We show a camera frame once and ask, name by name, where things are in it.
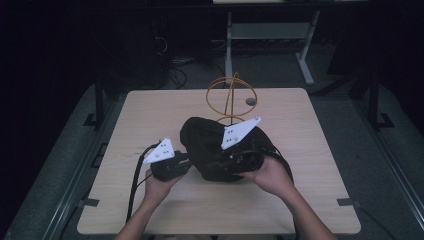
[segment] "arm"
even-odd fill
[[[294,187],[281,163],[274,158],[265,156],[259,170],[239,175],[251,179],[264,191],[276,195],[287,205],[293,214],[301,239],[336,239]]]
[[[146,171],[146,177],[150,174],[151,170],[149,169]],[[161,182],[153,176],[147,178],[144,198],[140,207],[135,211],[115,239],[140,239],[153,212],[168,196],[172,186],[174,186],[174,184],[181,178],[182,176],[174,178],[168,182]]]

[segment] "dark wall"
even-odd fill
[[[93,81],[74,2],[5,1],[1,15],[0,238]]]
[[[422,1],[373,1],[351,12],[329,73],[372,69],[424,135],[423,12]]]

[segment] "dark background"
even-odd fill
[[[76,103],[97,77],[104,79],[109,97],[129,89],[160,88],[170,56],[160,58],[153,51],[155,31],[169,37],[172,53],[188,51],[206,61],[211,57],[208,41],[225,34],[215,27],[225,23],[225,14],[173,13],[152,24],[157,18],[151,14],[98,10],[110,3],[116,6],[99,0],[1,0],[0,237]],[[421,133],[423,12],[423,4],[415,2],[372,2],[357,11],[326,9],[315,34],[315,41],[339,43],[332,73],[348,74],[378,63],[382,83]],[[334,18],[344,21],[335,24]]]

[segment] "person's left hand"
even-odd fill
[[[152,170],[146,171],[146,177],[152,174]],[[143,202],[152,204],[153,207],[159,206],[159,204],[168,196],[172,186],[177,183],[183,176],[179,176],[169,180],[168,182],[162,182],[155,177],[150,176],[146,179],[146,188],[144,193]]]

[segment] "person's right hand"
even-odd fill
[[[276,159],[265,156],[262,167],[256,171],[237,174],[255,182],[261,189],[274,194],[283,200],[294,189],[287,171]]]

